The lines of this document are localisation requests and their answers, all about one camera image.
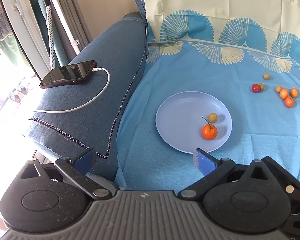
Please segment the beige wall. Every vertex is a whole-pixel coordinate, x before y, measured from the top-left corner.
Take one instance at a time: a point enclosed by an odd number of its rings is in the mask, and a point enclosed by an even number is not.
[[[134,0],[77,0],[92,38],[130,12],[138,11]]]

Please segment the black smartphone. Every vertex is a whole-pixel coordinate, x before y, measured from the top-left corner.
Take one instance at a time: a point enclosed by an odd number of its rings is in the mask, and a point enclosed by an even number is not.
[[[95,60],[54,68],[43,78],[41,88],[52,88],[84,82],[97,66]]]

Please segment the tangerine stem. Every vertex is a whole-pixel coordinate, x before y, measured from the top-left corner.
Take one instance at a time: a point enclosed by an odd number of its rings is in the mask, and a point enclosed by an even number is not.
[[[207,121],[208,125],[210,126],[210,130],[212,130],[212,127],[211,127],[210,123],[208,122],[208,120],[205,119],[203,116],[202,116],[202,118]]]

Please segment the plate rim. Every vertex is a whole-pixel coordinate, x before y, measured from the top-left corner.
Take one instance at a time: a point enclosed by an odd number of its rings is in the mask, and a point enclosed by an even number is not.
[[[160,104],[160,106],[158,107],[158,110],[157,110],[157,112],[156,112],[156,114],[155,114],[155,126],[156,126],[156,128],[157,128],[157,131],[158,131],[160,137],[162,138],[162,140],[164,140],[164,141],[165,141],[168,145],[170,145],[172,148],[174,148],[174,149],[176,149],[176,150],[178,150],[178,151],[180,151],[180,152],[183,152],[183,153],[193,154],[193,152],[191,153],[191,152],[185,152],[185,151],[182,151],[182,150],[180,150],[180,149],[178,149],[178,148],[172,146],[170,143],[168,143],[168,142],[162,137],[162,135],[161,135],[161,133],[160,133],[160,131],[159,131],[159,129],[158,129],[158,123],[157,123],[158,112],[159,112],[161,106],[162,106],[169,98],[171,98],[171,97],[173,97],[173,96],[175,96],[175,95],[178,95],[178,94],[189,93],[189,92],[195,92],[195,93],[205,94],[205,95],[208,95],[208,96],[213,97],[214,99],[216,99],[217,101],[219,101],[219,102],[226,108],[226,110],[227,110],[228,113],[229,113],[230,121],[231,121],[231,126],[230,126],[230,133],[229,133],[228,137],[226,138],[226,140],[224,141],[224,143],[222,143],[219,147],[215,148],[214,150],[208,151],[207,153],[210,153],[210,152],[213,152],[213,151],[215,151],[215,150],[218,150],[221,146],[223,146],[223,145],[226,143],[226,141],[228,141],[228,139],[229,139],[229,137],[230,137],[230,135],[231,135],[231,133],[232,133],[232,117],[231,117],[231,114],[230,114],[228,108],[224,105],[224,103],[222,103],[218,98],[216,98],[216,97],[214,97],[214,96],[212,96],[212,95],[210,95],[210,94],[208,94],[208,93],[204,93],[204,92],[201,92],[201,91],[183,91],[183,92],[178,92],[178,93],[176,93],[176,94],[173,94],[173,95],[169,96],[168,98],[166,98],[166,99]]]

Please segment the plate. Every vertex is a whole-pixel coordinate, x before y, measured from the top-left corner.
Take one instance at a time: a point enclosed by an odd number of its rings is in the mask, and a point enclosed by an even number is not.
[[[211,113],[218,115],[214,125],[218,135],[213,140],[202,137],[202,127]],[[232,130],[231,115],[226,106],[215,97],[197,91],[177,93],[167,98],[158,108],[155,124],[162,139],[171,147],[193,154],[201,148],[207,153],[220,148]]]

